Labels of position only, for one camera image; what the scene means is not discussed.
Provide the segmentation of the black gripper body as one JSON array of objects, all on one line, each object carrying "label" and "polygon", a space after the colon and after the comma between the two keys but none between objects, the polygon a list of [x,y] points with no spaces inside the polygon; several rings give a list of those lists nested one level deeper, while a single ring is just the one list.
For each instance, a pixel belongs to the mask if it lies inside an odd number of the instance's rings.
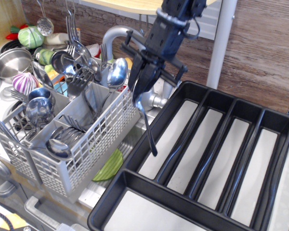
[{"label": "black gripper body", "polygon": [[147,63],[165,63],[159,78],[176,86],[187,71],[186,65],[179,61],[175,55],[184,39],[184,30],[188,26],[186,21],[171,16],[162,9],[157,10],[157,17],[146,38],[137,35],[134,31],[127,31],[121,49],[135,56],[137,52],[144,52],[144,61]]}]

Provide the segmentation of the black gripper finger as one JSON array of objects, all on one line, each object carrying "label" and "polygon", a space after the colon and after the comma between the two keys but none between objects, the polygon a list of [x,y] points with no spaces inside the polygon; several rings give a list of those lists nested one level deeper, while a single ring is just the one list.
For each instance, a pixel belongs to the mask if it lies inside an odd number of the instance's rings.
[{"label": "black gripper finger", "polygon": [[140,80],[144,86],[144,92],[149,91],[159,76],[161,75],[161,69],[165,67],[165,63],[160,64],[144,62],[144,67],[141,72]]},{"label": "black gripper finger", "polygon": [[142,85],[142,81],[140,80],[141,72],[144,67],[144,52],[137,52],[133,59],[132,68],[130,71],[128,87],[131,91],[134,91],[134,87],[136,87],[136,93],[144,93],[144,86]]}]

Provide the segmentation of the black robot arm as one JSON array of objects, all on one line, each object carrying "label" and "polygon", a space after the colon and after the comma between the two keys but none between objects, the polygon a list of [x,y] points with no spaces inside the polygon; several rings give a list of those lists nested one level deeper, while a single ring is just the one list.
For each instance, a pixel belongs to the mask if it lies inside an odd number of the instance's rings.
[{"label": "black robot arm", "polygon": [[127,31],[121,49],[133,56],[128,86],[137,104],[159,78],[176,86],[187,66],[176,58],[183,40],[196,39],[188,33],[191,20],[202,16],[204,0],[165,0],[146,38]]}]

